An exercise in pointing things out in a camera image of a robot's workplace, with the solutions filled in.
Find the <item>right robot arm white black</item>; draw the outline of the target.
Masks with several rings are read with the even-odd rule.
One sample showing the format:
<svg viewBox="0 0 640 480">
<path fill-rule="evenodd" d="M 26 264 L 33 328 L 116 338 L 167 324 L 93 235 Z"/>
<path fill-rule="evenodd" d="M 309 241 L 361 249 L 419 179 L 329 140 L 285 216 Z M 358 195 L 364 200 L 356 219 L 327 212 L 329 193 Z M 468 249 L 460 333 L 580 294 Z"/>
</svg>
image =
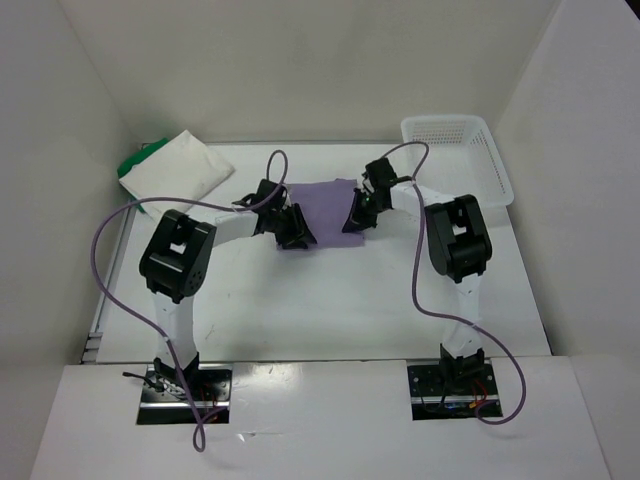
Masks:
<svg viewBox="0 0 640 480">
<path fill-rule="evenodd" d="M 480 285 L 493 249 L 477 199 L 454 197 L 424 186 L 354 189 L 345 233 L 377 226 L 378 215 L 400 210 L 420 221 L 420 247 L 428 248 L 433 269 L 448 278 L 456 290 L 458 312 L 443 314 L 449 323 L 440 344 L 439 382 L 450 393 L 460 393 L 483 369 L 485 353 L 477 325 L 481 321 Z"/>
</svg>

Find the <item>green t shirt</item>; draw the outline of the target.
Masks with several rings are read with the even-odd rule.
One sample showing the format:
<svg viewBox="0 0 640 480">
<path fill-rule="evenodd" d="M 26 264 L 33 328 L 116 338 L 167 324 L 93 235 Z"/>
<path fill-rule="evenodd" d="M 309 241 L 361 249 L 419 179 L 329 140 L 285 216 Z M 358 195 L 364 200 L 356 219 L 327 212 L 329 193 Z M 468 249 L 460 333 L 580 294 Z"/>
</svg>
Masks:
<svg viewBox="0 0 640 480">
<path fill-rule="evenodd" d="M 160 140 L 145 144 L 136 153 L 124 160 L 117 168 L 117 178 L 121 179 L 127 175 L 134 167 L 141 164 L 144 160 L 154 154 L 156 151 L 164 147 L 169 142 L 169 139 L 164 137 Z"/>
</svg>

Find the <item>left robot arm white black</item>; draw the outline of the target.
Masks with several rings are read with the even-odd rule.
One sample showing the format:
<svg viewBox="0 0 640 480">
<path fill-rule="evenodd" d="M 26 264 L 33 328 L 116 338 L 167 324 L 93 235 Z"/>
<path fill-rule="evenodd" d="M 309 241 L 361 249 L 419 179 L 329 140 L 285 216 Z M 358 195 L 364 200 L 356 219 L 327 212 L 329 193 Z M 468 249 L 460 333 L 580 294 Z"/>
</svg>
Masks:
<svg viewBox="0 0 640 480">
<path fill-rule="evenodd" d="M 175 398 L 191 398 L 200 385 L 194 299 L 204 284 L 213 249 L 265 233 L 272 234 L 283 250 L 307 249 L 317 243 L 298 204 L 222 213 L 210 223 L 169 210 L 157 225 L 139 272 L 152 293 L 155 322 L 161 330 L 154 370 Z"/>
</svg>

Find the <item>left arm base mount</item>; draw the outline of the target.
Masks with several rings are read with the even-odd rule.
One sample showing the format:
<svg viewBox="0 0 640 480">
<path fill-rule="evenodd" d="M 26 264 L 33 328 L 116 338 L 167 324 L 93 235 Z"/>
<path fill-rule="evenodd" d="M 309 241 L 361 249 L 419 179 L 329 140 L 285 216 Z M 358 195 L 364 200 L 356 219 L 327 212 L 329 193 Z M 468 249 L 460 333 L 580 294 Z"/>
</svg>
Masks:
<svg viewBox="0 0 640 480">
<path fill-rule="evenodd" d="M 202 364 L 195 384 L 190 387 L 198 413 L 206 424 L 227 424 L 230 415 L 232 366 Z M 141 387 L 136 423 L 138 425 L 195 424 L 185 390 L 160 377 L 152 366 L 144 374 L 123 372 Z"/>
</svg>

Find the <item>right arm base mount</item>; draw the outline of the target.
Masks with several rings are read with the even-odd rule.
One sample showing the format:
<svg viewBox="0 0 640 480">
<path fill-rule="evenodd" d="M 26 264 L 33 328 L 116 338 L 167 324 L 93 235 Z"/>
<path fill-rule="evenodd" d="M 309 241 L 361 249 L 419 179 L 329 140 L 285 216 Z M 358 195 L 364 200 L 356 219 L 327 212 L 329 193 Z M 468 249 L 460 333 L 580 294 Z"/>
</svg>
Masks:
<svg viewBox="0 0 640 480">
<path fill-rule="evenodd" d="M 406 369 L 413 421 L 474 418 L 477 408 L 482 417 L 503 417 L 490 361 L 479 374 L 458 383 L 445 381 L 436 360 L 408 362 Z"/>
</svg>

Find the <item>purple t shirt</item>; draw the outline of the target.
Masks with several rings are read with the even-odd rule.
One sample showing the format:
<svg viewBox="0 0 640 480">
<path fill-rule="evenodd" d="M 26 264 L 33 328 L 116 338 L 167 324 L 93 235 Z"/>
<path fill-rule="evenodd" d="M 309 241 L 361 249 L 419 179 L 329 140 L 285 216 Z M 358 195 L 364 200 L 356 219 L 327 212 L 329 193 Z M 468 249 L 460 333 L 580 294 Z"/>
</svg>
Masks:
<svg viewBox="0 0 640 480">
<path fill-rule="evenodd" d="M 342 232 L 356 186 L 354 179 L 288 185 L 291 201 L 300 206 L 304 220 L 316 239 L 310 249 L 358 248 L 365 244 L 362 233 Z"/>
</svg>

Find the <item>white t shirt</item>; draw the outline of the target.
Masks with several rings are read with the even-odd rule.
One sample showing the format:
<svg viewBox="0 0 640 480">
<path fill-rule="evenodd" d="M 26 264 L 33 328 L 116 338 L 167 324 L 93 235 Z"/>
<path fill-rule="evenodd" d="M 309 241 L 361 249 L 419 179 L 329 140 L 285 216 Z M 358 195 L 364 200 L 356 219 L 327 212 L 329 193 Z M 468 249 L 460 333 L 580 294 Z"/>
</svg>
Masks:
<svg viewBox="0 0 640 480">
<path fill-rule="evenodd" d="M 156 202 L 139 206 L 153 221 L 165 211 L 181 213 L 191 208 L 179 200 L 199 201 L 228 179 L 235 167 L 185 130 L 119 179 L 136 200 L 156 197 Z"/>
</svg>

